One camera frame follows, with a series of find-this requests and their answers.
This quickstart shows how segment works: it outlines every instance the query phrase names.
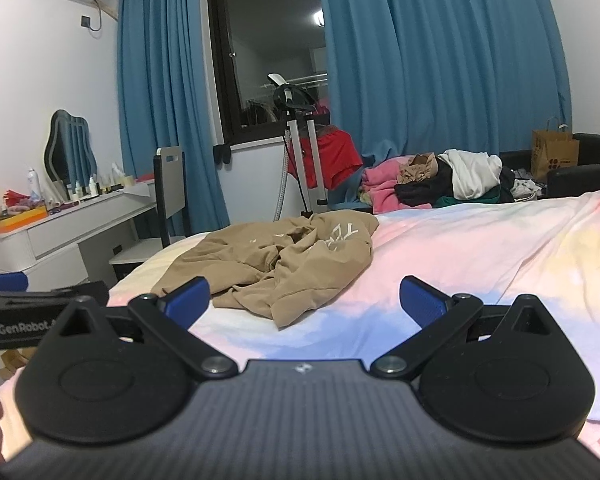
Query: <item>pile of clothes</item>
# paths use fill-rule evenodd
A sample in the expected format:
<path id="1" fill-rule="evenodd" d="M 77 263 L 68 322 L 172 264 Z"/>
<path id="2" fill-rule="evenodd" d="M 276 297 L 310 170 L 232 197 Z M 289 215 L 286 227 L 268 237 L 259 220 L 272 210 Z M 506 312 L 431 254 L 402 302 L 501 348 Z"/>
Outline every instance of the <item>pile of clothes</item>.
<path id="1" fill-rule="evenodd" d="M 546 193 L 546 184 L 534 179 L 527 170 L 516 170 L 513 172 L 516 181 L 511 193 L 516 202 L 528 202 L 542 198 Z"/>
<path id="2" fill-rule="evenodd" d="M 460 203 L 511 203 L 514 173 L 496 155 L 447 150 L 399 156 L 362 174 L 360 200 L 374 214 Z"/>

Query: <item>green clothing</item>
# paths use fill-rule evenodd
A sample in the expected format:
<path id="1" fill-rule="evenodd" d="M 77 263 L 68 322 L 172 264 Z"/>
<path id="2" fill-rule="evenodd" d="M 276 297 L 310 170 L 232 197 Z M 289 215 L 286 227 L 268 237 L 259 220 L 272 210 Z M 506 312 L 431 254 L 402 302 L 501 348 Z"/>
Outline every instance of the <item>green clothing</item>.
<path id="1" fill-rule="evenodd" d="M 458 204 L 497 204 L 500 202 L 501 192 L 502 188 L 500 186 L 496 186 L 488 190 L 480 198 L 474 198 L 472 200 L 458 200 L 452 196 L 443 196 L 436 201 L 433 207 L 442 208 Z"/>

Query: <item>ceiling light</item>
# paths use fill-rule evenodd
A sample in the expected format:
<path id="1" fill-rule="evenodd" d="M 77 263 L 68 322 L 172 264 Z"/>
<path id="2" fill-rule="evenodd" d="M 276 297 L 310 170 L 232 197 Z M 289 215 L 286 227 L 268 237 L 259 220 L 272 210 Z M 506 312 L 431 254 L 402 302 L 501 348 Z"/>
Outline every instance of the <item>ceiling light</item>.
<path id="1" fill-rule="evenodd" d="M 322 9 L 314 14 L 314 23 L 318 27 L 324 27 L 324 14 L 322 13 Z"/>

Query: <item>bed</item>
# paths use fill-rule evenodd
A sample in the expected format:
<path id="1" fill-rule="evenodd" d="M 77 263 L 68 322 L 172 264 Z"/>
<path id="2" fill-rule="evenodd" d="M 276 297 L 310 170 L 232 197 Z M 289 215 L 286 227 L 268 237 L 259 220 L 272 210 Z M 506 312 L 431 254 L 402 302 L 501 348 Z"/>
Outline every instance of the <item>bed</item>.
<path id="1" fill-rule="evenodd" d="M 359 358 L 368 366 L 419 330 L 400 308 L 398 285 L 405 275 L 448 294 L 470 292 L 486 304 L 510 304 L 519 294 L 536 294 L 594 377 L 596 399 L 580 439 L 600 456 L 600 192 L 403 210 L 378 219 L 371 265 L 330 304 L 278 330 L 269 319 L 211 303 L 190 332 L 240 368 L 255 358 Z M 109 305 L 126 304 L 150 290 L 170 263 L 203 237 L 156 254 L 110 291 Z M 0 389 L 7 408 L 5 456 L 27 439 L 13 406 L 13 382 Z"/>

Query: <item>orange tray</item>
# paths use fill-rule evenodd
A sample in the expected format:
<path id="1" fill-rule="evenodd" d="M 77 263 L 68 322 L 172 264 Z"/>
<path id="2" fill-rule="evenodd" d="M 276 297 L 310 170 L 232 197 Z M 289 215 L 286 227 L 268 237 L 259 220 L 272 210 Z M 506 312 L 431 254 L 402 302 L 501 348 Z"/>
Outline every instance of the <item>orange tray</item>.
<path id="1" fill-rule="evenodd" d="M 0 234 L 9 233 L 16 229 L 42 220 L 48 216 L 45 207 L 37 207 L 31 211 L 25 211 L 19 215 L 12 216 L 5 220 L 0 220 Z"/>

